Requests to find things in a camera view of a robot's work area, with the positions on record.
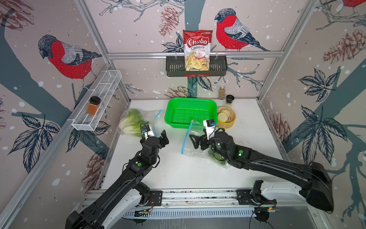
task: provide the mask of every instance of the green plastic basket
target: green plastic basket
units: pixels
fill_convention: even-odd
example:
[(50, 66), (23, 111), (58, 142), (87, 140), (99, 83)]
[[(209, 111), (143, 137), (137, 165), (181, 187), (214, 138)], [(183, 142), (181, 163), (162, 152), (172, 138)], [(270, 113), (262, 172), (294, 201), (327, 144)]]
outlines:
[(174, 128), (188, 129), (191, 120), (202, 122), (214, 119), (217, 123), (217, 105), (208, 99), (174, 98), (168, 103), (165, 122)]

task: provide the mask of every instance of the black metal basket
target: black metal basket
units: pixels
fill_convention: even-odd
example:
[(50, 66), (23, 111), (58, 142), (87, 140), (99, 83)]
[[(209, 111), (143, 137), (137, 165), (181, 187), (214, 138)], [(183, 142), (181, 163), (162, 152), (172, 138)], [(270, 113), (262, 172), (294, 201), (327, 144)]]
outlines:
[(169, 77), (193, 77), (193, 76), (224, 76), (228, 70), (226, 56), (210, 56), (210, 68), (208, 71), (186, 71), (184, 56), (167, 56), (167, 76)]

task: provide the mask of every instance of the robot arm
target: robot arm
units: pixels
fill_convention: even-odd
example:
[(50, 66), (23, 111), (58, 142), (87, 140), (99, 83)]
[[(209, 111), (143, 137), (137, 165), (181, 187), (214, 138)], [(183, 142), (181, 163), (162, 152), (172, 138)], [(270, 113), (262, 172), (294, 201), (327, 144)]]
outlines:
[(195, 148), (210, 148), (223, 160), (239, 169), (262, 171), (286, 179), (301, 187), (299, 194), (307, 203), (324, 211), (333, 211), (332, 181), (324, 167), (316, 162), (310, 166), (291, 163), (259, 153), (251, 148), (236, 145), (224, 129), (211, 132), (214, 120), (205, 121), (209, 137), (190, 135)]

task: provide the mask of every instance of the plastic bag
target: plastic bag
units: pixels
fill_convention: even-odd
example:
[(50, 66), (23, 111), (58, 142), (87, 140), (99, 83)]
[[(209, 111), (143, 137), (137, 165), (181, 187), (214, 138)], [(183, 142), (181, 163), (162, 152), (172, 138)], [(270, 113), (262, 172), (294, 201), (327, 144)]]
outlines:
[(141, 125), (150, 124), (154, 130), (154, 119), (160, 111), (140, 111), (128, 109), (122, 115), (117, 125), (117, 132), (120, 135), (126, 134), (141, 138)]
[(183, 144), (183, 154), (190, 157), (210, 158), (218, 165), (226, 168), (229, 164), (220, 154), (213, 152), (210, 148), (207, 148), (205, 150), (201, 150), (201, 146), (199, 146), (197, 149), (194, 148), (194, 143), (190, 135), (198, 137), (205, 135), (205, 132), (203, 131), (204, 128), (205, 127), (203, 126), (203, 123), (193, 121), (191, 129), (188, 132), (188, 136), (185, 139), (185, 143)]

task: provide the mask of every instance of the pine cone illustration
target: pine cone illustration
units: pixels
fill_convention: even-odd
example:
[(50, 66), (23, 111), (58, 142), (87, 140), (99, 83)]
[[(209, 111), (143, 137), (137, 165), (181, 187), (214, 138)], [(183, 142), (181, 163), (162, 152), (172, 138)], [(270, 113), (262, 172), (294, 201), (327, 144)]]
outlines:
[(290, 142), (291, 130), (290, 125), (284, 118), (281, 118), (280, 114), (272, 113), (272, 116), (269, 117), (272, 122), (274, 129), (276, 130), (277, 135), (279, 136), (281, 142), (285, 142), (286, 145)]
[(172, 98), (189, 98), (192, 97), (192, 92), (184, 87), (184, 86), (178, 86), (176, 88), (169, 88), (167, 90), (167, 93), (164, 94), (165, 98), (172, 99)]
[(104, 159), (101, 158), (98, 154), (94, 154), (89, 159), (87, 164), (87, 170), (85, 171), (86, 177), (81, 180), (81, 182), (84, 183), (83, 188), (86, 188), (84, 196), (86, 196), (89, 190), (96, 188), (103, 166)]
[(0, 0), (0, 20), (2, 20), (5, 15), (14, 9), (15, 12), (9, 16), (5, 26), (9, 29), (23, 30), (24, 26), (29, 24), (34, 24), (32, 21), (34, 16), (30, 12), (34, 8), (27, 3), (25, 0)]
[(335, 46), (329, 48), (329, 52), (324, 53), (323, 61), (333, 64), (343, 62), (344, 59), (350, 60), (366, 47), (365, 40), (366, 34), (362, 30), (356, 29), (353, 33), (347, 33)]
[(179, 20), (178, 12), (171, 6), (164, 7), (164, 10), (161, 12), (160, 15), (160, 22), (159, 25), (160, 31), (159, 33), (165, 37), (166, 34), (171, 34), (175, 26), (178, 25)]

